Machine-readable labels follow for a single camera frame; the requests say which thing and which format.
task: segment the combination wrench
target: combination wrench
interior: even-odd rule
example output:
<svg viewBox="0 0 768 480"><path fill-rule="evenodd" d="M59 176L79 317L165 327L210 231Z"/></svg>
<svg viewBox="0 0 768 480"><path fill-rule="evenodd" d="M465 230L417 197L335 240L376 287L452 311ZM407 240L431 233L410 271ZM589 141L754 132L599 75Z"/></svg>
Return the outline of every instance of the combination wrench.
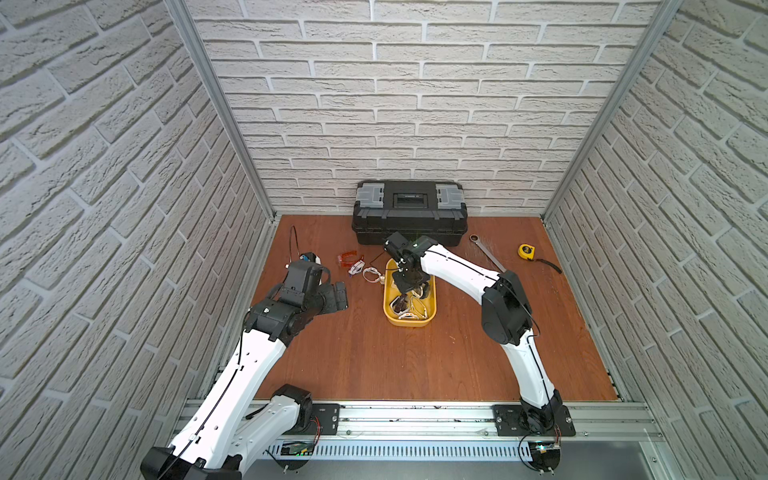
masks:
<svg viewBox="0 0 768 480"><path fill-rule="evenodd" d="M475 245L480 247L480 250L482 250L482 252L485 253L485 256L488 257L493 262L494 265L496 265L496 268L498 268L499 272L506 272L507 271L507 269L504 268L504 265L502 265L501 262L496 260L496 257L493 256L493 253L491 253L491 251L488 250L488 248L485 245L483 245L483 242L480 241L480 237L478 237L477 235L470 235L469 239L472 242L474 242Z"/></svg>

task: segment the toolbox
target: toolbox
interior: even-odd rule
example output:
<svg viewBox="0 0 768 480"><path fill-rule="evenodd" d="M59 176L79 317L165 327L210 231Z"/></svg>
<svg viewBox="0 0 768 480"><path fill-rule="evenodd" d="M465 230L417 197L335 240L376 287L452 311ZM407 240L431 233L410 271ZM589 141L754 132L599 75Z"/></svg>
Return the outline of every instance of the toolbox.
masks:
<svg viewBox="0 0 768 480"><path fill-rule="evenodd" d="M456 182L384 180L357 184L352 230L361 245L383 245L400 232L455 247L467 233L464 190Z"/></svg>

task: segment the metal bracket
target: metal bracket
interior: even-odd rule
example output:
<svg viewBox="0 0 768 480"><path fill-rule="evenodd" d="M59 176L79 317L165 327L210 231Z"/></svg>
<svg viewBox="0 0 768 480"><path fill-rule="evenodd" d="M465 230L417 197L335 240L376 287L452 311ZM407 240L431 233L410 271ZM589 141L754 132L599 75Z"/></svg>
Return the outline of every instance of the metal bracket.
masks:
<svg viewBox="0 0 768 480"><path fill-rule="evenodd" d="M528 431L519 423L523 408L520 405L494 405L493 416L496 419L496 433L500 437L519 437L526 435ZM575 437L571 412L563 405L554 414L554 423L560 427L560 433L564 437ZM548 430L544 436L554 436L554 429Z"/></svg>

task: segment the wooden floor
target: wooden floor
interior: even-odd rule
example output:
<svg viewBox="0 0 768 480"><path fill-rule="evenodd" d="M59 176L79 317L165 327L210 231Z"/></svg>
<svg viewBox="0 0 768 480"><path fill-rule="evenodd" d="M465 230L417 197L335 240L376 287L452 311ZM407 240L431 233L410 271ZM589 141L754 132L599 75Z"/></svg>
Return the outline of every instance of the wooden floor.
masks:
<svg viewBox="0 0 768 480"><path fill-rule="evenodd" d="M346 282L349 309L315 318L272 368L257 398L268 398L282 384L291 383L311 391L315 399L519 399L502 348L480 326L480 306L453 286L437 279L437 315L429 325L405 328L387 321L383 286L367 283L360 275L349 278L336 265L336 255L348 250L364 253L368 261L382 251L358 245L350 217L283 217L253 303L285 276L291 225L296 225L301 251L313 251L330 268L333 281ZM565 277L543 263L517 256L518 245L530 243L537 257L556 262L541 221L469 219L469 232L450 250L493 270L490 260L469 241L472 233L520 276L541 326L541 337L536 339L541 361L563 400L615 400ZM383 271L387 260L384 253L374 266Z"/></svg>

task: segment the yellow tray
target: yellow tray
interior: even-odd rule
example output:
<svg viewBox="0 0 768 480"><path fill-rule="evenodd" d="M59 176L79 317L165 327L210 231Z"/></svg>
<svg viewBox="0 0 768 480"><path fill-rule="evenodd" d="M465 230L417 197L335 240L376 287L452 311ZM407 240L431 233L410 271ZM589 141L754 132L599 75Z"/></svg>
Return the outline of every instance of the yellow tray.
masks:
<svg viewBox="0 0 768 480"><path fill-rule="evenodd" d="M427 309L426 320L413 320L413 319L399 319L392 307L389 304L398 296L400 296L400 290L397 290L395 286L395 280L392 279L392 273L395 272L397 263L390 259L386 264L386 272L384 273L384 314L389 319L392 325L397 326L424 326L429 323L435 314L437 313L437 299L435 297L435 276L429 277L429 295L422 300L424 307Z"/></svg>

